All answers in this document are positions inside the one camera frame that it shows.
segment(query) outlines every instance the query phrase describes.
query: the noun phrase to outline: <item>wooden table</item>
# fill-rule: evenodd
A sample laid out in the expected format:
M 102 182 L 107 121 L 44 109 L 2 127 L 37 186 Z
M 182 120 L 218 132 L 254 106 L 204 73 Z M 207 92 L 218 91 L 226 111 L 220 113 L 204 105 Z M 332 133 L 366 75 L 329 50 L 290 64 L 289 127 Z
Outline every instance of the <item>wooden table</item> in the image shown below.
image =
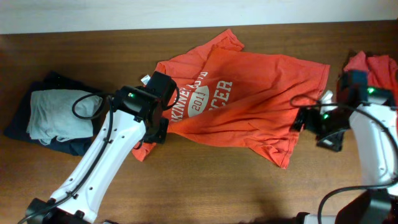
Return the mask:
M 225 27 L 0 35 L 0 125 L 5 128 L 29 84 L 49 70 L 114 91 L 140 85 L 157 62 L 204 44 Z M 247 52 L 286 54 L 331 65 L 327 87 L 350 50 L 398 58 L 398 23 L 348 22 L 232 27 Z M 329 191 L 360 183 L 354 137 L 334 153 L 305 131 L 287 170 L 250 149 L 210 147 L 174 134 L 144 162 L 129 155 L 110 185 L 97 221 L 239 223 L 315 213 Z M 34 197 L 47 200 L 80 157 L 0 137 L 0 222 L 15 223 Z M 335 214 L 358 192 L 328 201 Z

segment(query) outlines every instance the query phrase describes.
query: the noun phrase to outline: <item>green led light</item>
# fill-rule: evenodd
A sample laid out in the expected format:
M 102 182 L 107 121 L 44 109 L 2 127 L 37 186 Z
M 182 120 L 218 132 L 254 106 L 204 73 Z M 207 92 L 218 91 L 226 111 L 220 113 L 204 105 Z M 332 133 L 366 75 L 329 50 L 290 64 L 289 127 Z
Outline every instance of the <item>green led light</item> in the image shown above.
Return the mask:
M 372 94 L 374 91 L 376 91 L 373 87 L 369 87 L 368 88 L 368 93 Z

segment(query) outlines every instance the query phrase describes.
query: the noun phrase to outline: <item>folded gray shirt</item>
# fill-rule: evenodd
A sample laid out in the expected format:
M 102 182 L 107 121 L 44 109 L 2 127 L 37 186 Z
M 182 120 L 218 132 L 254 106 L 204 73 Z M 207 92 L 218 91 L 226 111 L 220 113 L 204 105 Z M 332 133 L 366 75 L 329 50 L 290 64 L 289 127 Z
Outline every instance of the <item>folded gray shirt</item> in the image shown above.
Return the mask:
M 73 103 L 90 93 L 81 90 L 34 91 L 30 98 L 30 120 L 26 132 L 31 139 L 38 139 L 43 145 L 51 139 L 67 141 L 93 136 L 91 120 L 77 118 L 72 113 Z M 101 106 L 102 98 L 91 96 L 80 101 L 75 111 L 80 116 L 93 116 Z

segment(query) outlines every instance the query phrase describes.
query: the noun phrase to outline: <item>clothing label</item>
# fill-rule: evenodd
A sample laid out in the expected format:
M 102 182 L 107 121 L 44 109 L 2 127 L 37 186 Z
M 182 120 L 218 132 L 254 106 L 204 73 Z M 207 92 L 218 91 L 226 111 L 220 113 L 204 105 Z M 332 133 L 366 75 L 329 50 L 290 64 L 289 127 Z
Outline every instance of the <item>clothing label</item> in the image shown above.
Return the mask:
M 150 80 L 150 76 L 149 75 L 146 75 L 144 78 L 141 78 L 141 82 L 144 85 L 148 84 L 149 80 Z

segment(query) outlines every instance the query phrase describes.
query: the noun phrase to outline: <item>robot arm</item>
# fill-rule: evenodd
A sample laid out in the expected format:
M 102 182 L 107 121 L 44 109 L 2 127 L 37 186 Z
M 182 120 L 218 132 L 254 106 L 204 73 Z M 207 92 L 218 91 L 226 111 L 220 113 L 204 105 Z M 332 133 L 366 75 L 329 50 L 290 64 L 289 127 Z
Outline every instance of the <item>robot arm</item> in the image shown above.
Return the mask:
M 169 121 L 162 118 L 162 112 L 171 107 L 168 103 L 176 89 L 169 76 L 155 72 L 145 87 L 118 90 L 101 131 L 76 169 L 47 203 L 33 199 L 26 211 L 29 218 L 20 223 L 93 223 L 130 150 L 138 142 L 164 143 Z
M 345 190 L 367 190 L 345 206 L 337 216 L 306 215 L 304 224 L 382 223 L 395 206 L 397 185 L 397 114 L 389 90 L 368 86 L 367 73 L 349 71 L 338 80 L 337 102 L 331 96 L 321 99 L 320 110 L 301 106 L 292 126 L 317 135 L 317 146 L 339 152 L 344 132 L 352 129 L 358 143 L 363 186 L 334 190 L 322 200 Z
M 109 112 L 106 115 L 101 131 L 83 159 L 68 179 L 50 198 L 59 201 L 65 197 L 65 192 L 72 191 L 79 184 L 100 151 L 103 139 L 106 138 L 108 126 Z M 113 177 L 131 149 L 144 137 L 145 133 L 146 127 L 143 121 L 137 122 L 134 120 L 134 115 L 117 110 L 117 112 L 113 114 L 111 139 L 97 166 L 92 171 L 87 181 L 75 194 L 76 197 L 67 200 L 57 208 L 69 214 L 76 214 L 78 211 L 82 212 L 84 213 L 84 221 L 93 223 L 98 214 L 101 201 Z

